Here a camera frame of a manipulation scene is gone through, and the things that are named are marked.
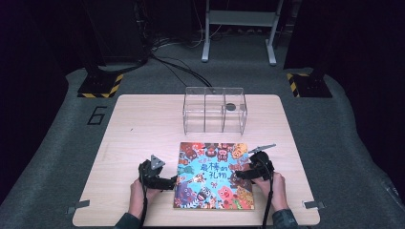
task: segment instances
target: clear plastic box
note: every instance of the clear plastic box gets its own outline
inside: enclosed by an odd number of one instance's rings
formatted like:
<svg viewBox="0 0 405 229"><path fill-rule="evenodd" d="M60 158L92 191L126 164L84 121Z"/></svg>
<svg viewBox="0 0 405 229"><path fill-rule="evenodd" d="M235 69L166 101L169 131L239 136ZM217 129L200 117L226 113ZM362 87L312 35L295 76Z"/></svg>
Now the clear plastic box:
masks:
<svg viewBox="0 0 405 229"><path fill-rule="evenodd" d="M244 133L247 106L243 88L187 87L184 133Z"/></svg>

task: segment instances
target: tape marker on table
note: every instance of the tape marker on table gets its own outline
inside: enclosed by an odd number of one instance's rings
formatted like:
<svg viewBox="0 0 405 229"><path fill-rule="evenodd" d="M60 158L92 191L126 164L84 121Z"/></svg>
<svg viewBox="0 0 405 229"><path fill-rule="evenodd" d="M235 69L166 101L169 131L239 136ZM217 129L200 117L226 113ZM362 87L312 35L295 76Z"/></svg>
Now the tape marker on table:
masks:
<svg viewBox="0 0 405 229"><path fill-rule="evenodd" d="M90 200L89 199L77 202L77 203L75 203L75 206L68 207L68 209L66 210L66 214L73 213L77 208L83 208L83 207L88 207L88 206L90 206Z"/></svg>
<svg viewBox="0 0 405 229"><path fill-rule="evenodd" d="M303 206L307 209L316 208L318 210L327 207L322 201L303 201Z"/></svg>

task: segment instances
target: blue book illustration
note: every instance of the blue book illustration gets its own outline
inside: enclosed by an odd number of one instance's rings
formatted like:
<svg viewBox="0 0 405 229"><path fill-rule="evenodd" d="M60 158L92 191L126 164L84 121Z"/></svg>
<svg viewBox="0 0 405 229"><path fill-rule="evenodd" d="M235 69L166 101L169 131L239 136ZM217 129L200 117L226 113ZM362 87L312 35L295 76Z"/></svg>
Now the blue book illustration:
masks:
<svg viewBox="0 0 405 229"><path fill-rule="evenodd" d="M235 175L248 163L244 143L182 142L173 207L254 209L251 181Z"/></svg>

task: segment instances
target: person's right hand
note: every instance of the person's right hand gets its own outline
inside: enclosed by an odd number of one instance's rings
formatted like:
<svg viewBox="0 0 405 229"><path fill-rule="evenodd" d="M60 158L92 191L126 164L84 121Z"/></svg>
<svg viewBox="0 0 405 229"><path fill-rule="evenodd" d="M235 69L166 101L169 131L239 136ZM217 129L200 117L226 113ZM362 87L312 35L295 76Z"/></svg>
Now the person's right hand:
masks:
<svg viewBox="0 0 405 229"><path fill-rule="evenodd" d="M265 198L268 198L270 192L270 181L263 180L261 177L252 179L262 190ZM283 209L288 209L287 194L286 194L286 179L279 173L273 174L273 198L271 205L275 212Z"/></svg>

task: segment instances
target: table leg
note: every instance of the table leg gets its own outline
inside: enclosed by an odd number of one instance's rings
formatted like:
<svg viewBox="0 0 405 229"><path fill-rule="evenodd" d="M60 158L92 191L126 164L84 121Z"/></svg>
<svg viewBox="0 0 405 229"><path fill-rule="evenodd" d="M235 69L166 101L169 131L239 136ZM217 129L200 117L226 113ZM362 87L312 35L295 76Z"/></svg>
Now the table leg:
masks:
<svg viewBox="0 0 405 229"><path fill-rule="evenodd" d="M202 62L208 62L208 56L209 56L209 45L210 45L210 40L209 40L209 0L206 0L205 4L205 41L203 44L203 50L202 50Z"/></svg>

